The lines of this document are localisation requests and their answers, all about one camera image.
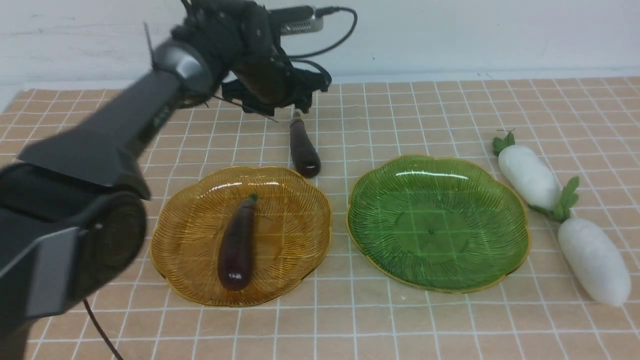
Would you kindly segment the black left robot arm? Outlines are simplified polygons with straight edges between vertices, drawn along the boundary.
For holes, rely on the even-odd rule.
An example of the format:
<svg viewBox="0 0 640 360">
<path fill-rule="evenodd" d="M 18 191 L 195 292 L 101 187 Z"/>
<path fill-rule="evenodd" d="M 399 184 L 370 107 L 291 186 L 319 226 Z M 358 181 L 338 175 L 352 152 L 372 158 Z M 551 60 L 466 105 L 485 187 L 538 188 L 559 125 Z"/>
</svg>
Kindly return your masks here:
<svg viewBox="0 0 640 360">
<path fill-rule="evenodd" d="M 325 7 L 185 0 L 185 19 L 150 47 L 151 69 L 68 130 L 32 142 L 1 169 L 1 358 L 22 360 L 31 326 L 118 278 L 146 241 L 151 191 L 138 163 L 182 109 L 215 96 L 228 73 L 238 100 L 266 110 L 319 89 L 278 49 L 318 32 Z"/>
</svg>

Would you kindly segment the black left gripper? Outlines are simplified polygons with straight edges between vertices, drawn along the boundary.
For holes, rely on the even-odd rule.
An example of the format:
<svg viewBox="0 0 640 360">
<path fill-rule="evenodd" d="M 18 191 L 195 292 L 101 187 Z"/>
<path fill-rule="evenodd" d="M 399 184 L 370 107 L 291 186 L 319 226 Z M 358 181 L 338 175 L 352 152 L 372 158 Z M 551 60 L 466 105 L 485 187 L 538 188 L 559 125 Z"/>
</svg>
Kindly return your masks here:
<svg viewBox="0 0 640 360">
<path fill-rule="evenodd" d="M 173 74 L 181 109 L 203 105 L 218 91 L 247 113 L 271 117 L 293 106 L 308 113 L 314 92 L 332 76 L 310 54 L 288 55 L 265 6 L 253 0 L 184 0 L 186 16 L 173 28 Z"/>
</svg>

